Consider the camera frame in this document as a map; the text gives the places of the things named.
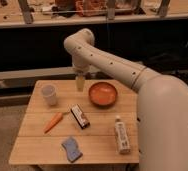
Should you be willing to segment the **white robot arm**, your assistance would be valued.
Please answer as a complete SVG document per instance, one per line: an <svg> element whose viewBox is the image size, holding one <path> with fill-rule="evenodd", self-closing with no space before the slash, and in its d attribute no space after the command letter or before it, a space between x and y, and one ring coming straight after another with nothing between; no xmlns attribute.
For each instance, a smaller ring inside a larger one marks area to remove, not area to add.
<svg viewBox="0 0 188 171"><path fill-rule="evenodd" d="M140 171L188 171L188 85L94 47L91 30L81 29L64 40L75 71L91 65L137 93Z"/></svg>

